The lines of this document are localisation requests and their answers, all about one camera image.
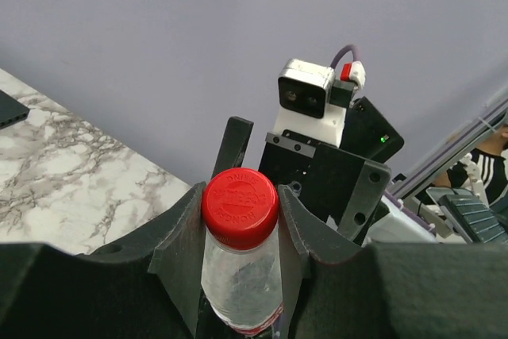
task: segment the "water bottle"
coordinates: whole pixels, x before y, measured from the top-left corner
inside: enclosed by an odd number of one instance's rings
[[[202,216],[205,295],[226,325],[255,336],[283,311],[277,190],[258,171],[226,170],[205,189]]]

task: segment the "marble countertop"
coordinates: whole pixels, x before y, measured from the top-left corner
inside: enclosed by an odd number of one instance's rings
[[[89,253],[171,207],[189,186],[0,70],[28,106],[0,129],[0,242],[43,241]]]

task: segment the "purple cable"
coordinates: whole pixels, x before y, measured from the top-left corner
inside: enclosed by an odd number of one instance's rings
[[[342,60],[342,57],[346,56],[346,53],[351,52],[352,53],[352,60],[353,61],[359,61],[360,55],[358,54],[358,48],[354,44],[348,44],[345,47],[343,47],[335,57],[333,57],[332,63],[330,64],[330,67],[333,69],[337,68],[337,65],[339,64],[339,61]]]

